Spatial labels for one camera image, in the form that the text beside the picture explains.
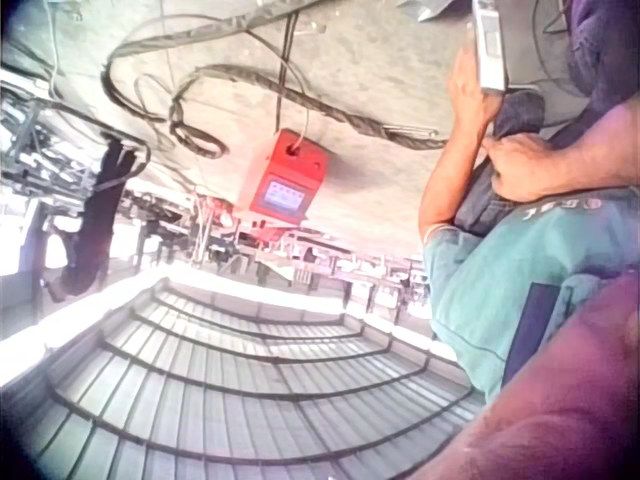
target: handheld device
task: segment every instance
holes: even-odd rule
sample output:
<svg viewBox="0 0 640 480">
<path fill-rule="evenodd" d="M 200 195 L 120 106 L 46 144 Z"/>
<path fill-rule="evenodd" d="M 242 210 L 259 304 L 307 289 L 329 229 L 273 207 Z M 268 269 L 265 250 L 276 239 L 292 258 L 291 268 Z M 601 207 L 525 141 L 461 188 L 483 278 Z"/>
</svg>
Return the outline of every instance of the handheld device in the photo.
<svg viewBox="0 0 640 480">
<path fill-rule="evenodd" d="M 507 90 L 507 73 L 497 2 L 472 1 L 480 87 L 485 91 L 504 93 Z"/>
</svg>

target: hand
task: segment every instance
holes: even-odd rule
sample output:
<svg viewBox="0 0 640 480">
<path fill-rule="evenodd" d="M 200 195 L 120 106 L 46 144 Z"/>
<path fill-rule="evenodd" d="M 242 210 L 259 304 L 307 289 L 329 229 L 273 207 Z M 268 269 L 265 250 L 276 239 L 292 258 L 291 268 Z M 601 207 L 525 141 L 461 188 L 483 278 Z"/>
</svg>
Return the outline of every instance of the hand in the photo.
<svg viewBox="0 0 640 480">
<path fill-rule="evenodd" d="M 496 170 L 491 179 L 493 190 L 501 197 L 524 203 L 557 193 L 556 152 L 537 135 L 485 138 L 482 146 Z"/>
<path fill-rule="evenodd" d="M 456 123 L 486 130 L 502 107 L 502 95 L 485 93 L 478 83 L 475 53 L 464 47 L 458 53 L 448 82 Z"/>
</svg>

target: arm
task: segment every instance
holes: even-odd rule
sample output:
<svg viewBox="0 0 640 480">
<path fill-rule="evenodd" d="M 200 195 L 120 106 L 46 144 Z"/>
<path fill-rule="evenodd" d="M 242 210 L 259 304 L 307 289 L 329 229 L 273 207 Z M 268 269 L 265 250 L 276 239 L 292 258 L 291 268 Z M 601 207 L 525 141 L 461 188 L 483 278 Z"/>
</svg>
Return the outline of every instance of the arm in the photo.
<svg viewBox="0 0 640 480">
<path fill-rule="evenodd" d="M 575 190 L 640 184 L 640 96 L 618 105 L 574 145 L 552 151 L 533 135 L 486 139 L 493 188 L 528 202 Z"/>
<path fill-rule="evenodd" d="M 561 150 L 557 193 L 640 184 L 640 96 L 618 105 Z"/>
<path fill-rule="evenodd" d="M 455 112 L 453 132 L 429 177 L 420 204 L 418 228 L 423 240 L 432 226 L 450 223 L 455 216 L 487 126 L 502 105 L 501 96 L 481 91 L 477 72 L 475 54 L 462 49 L 448 85 Z"/>
</svg>

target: shirt sleeve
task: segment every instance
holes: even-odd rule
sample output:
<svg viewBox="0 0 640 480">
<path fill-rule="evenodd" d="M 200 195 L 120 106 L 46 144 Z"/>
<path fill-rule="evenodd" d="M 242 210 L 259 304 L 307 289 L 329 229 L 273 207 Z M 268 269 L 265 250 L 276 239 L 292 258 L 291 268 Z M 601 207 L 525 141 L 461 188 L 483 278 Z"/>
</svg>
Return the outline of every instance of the shirt sleeve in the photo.
<svg viewBox="0 0 640 480">
<path fill-rule="evenodd" d="M 453 225 L 438 227 L 426 236 L 424 269 L 431 285 L 431 307 L 434 314 L 451 277 L 481 241 L 481 238 Z"/>
</svg>

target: dark pants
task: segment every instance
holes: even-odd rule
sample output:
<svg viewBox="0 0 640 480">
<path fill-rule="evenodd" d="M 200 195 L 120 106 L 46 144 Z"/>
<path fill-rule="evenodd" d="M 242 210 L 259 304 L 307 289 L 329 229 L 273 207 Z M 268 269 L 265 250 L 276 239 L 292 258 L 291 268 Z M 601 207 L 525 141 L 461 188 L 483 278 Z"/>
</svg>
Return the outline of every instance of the dark pants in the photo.
<svg viewBox="0 0 640 480">
<path fill-rule="evenodd" d="M 573 0 L 569 72 L 589 103 L 549 139 L 553 148 L 572 145 L 609 110 L 640 91 L 639 4 L 640 0 Z M 495 137 L 538 133 L 540 125 L 533 126 L 530 120 L 540 106 L 532 105 L 531 95 L 521 92 L 505 99 L 495 122 Z M 454 220 L 457 227 L 481 237 L 517 206 L 493 191 L 493 173 L 489 159 L 474 170 L 469 192 Z"/>
</svg>

